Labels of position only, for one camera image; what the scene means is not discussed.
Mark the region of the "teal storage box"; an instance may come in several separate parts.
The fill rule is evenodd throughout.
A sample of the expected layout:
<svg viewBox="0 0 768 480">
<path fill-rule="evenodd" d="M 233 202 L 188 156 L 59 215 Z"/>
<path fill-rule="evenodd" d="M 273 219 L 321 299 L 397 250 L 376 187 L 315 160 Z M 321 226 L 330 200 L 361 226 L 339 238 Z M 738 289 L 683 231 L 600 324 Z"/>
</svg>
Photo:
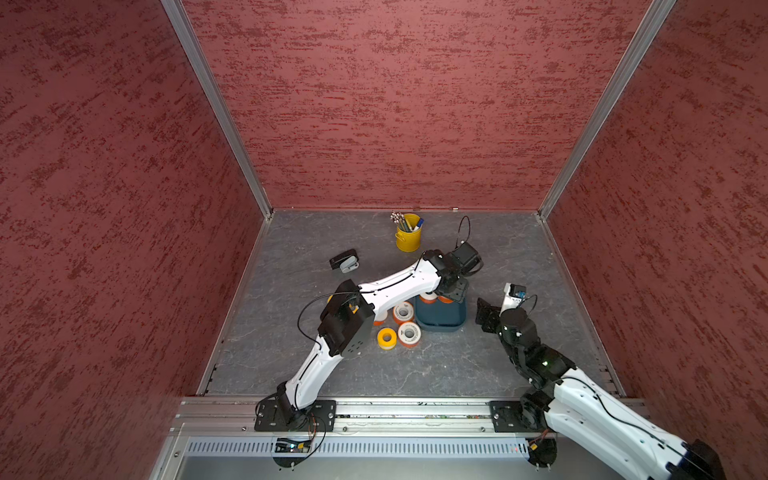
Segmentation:
<svg viewBox="0 0 768 480">
<path fill-rule="evenodd" d="M 415 322 L 425 331 L 454 332 L 460 329 L 467 319 L 466 301 L 445 303 L 436 300 L 434 303 L 425 303 L 418 296 L 414 309 Z"/>
</svg>

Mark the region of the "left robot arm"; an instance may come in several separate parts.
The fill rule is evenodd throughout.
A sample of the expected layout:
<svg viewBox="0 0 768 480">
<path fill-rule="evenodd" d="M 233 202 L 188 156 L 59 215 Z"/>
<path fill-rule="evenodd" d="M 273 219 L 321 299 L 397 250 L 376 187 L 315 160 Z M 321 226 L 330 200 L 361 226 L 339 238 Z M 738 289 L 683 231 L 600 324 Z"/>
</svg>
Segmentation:
<svg viewBox="0 0 768 480">
<path fill-rule="evenodd" d="M 414 264 L 383 279 L 361 285 L 346 280 L 333 293 L 322 295 L 326 305 L 312 350 L 296 374 L 279 384 L 275 392 L 284 421 L 297 424 L 308 415 L 338 363 L 367 342 L 377 315 L 426 293 L 461 301 L 468 290 L 468 278 L 482 266 L 478 251 L 464 242 L 447 253 L 428 250 Z"/>
</svg>

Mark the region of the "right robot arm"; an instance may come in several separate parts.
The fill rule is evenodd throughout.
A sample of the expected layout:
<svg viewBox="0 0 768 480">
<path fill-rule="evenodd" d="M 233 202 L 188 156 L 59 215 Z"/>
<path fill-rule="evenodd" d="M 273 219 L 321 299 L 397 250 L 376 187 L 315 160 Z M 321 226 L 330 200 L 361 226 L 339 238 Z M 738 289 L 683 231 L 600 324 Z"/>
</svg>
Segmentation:
<svg viewBox="0 0 768 480">
<path fill-rule="evenodd" d="M 477 301 L 475 322 L 499 339 L 531 387 L 520 398 L 521 423 L 561 434 L 625 479 L 724 479 L 719 455 L 701 440 L 686 442 L 607 393 L 559 351 L 544 344 L 514 299 L 511 308 Z"/>
</svg>

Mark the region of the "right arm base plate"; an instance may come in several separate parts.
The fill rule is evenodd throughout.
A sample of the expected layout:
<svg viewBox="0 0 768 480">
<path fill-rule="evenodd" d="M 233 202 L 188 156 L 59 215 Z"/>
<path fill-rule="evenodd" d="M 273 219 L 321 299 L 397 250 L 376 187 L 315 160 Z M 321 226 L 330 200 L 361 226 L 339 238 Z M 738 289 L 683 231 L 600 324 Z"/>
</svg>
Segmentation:
<svg viewBox="0 0 768 480">
<path fill-rule="evenodd" d="M 542 427 L 533 408 L 522 401 L 496 400 L 488 403 L 496 433 L 533 434 Z"/>
</svg>

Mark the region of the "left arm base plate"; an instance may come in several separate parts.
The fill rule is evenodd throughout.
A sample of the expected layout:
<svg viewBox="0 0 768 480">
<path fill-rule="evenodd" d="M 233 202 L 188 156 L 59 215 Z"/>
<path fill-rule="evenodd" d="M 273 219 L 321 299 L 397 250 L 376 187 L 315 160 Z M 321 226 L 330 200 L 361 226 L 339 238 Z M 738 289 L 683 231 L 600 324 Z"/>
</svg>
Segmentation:
<svg viewBox="0 0 768 480">
<path fill-rule="evenodd" d="M 334 429 L 337 402 L 316 400 L 304 409 L 296 409 L 287 400 L 265 398 L 255 407 L 253 429 L 256 432 L 320 432 Z"/>
</svg>

